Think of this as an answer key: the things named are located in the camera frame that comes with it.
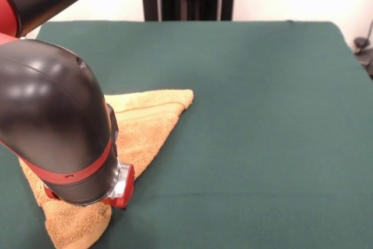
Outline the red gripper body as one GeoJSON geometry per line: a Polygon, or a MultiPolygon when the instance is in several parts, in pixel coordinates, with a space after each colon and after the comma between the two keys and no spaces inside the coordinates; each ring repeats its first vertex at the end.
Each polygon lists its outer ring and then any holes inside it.
{"type": "Polygon", "coordinates": [[[134,167],[119,163],[91,164],[74,173],[50,173],[43,179],[47,196],[76,206],[102,202],[126,208],[134,188],[134,167]]]}

